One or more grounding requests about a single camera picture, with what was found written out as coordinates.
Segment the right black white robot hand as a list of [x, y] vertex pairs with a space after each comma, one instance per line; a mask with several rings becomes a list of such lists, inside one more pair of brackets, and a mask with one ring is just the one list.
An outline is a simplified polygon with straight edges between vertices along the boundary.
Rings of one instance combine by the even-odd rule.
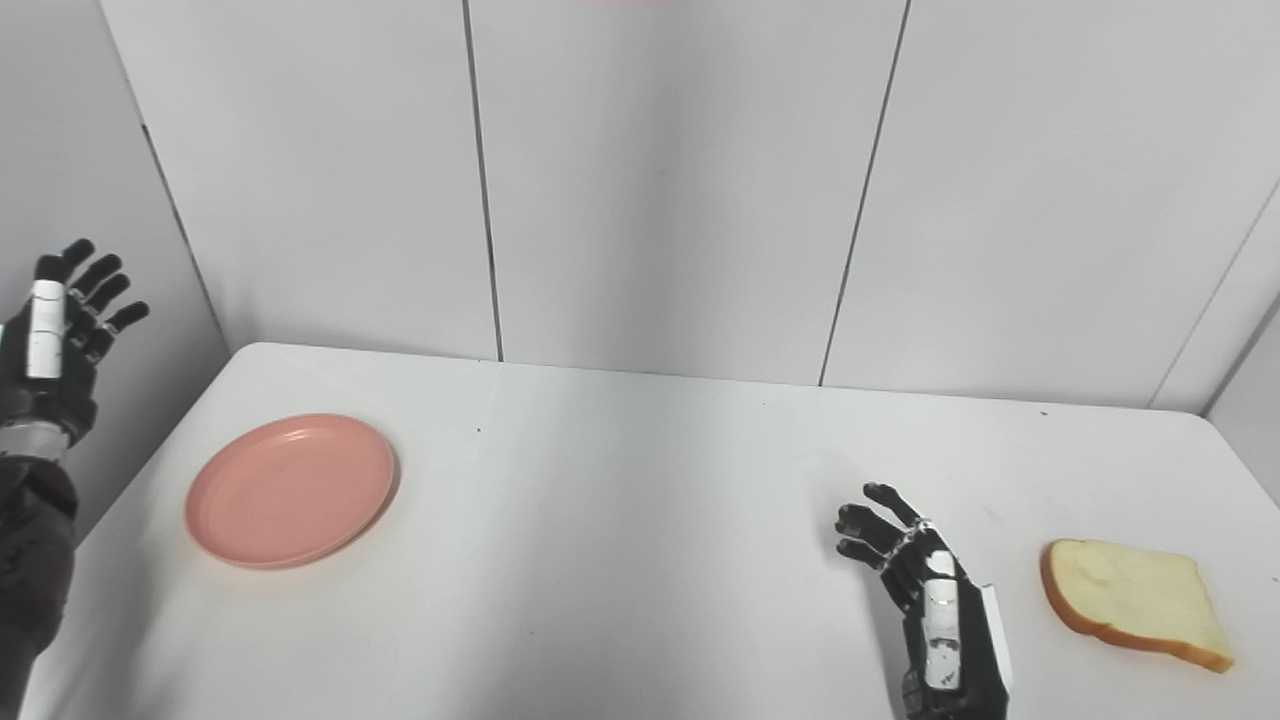
[[845, 503], [837, 551], [878, 575], [902, 614], [910, 719], [1006, 719], [1012, 662], [995, 587], [968, 575], [936, 524], [887, 484]]

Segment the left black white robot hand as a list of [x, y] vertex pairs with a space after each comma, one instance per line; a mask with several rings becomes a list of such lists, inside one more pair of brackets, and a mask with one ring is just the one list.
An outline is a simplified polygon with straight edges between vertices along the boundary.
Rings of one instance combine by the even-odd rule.
[[3, 452], [54, 457], [93, 428], [99, 364], [150, 314], [127, 305], [123, 260], [87, 238], [41, 256], [20, 310], [3, 323]]

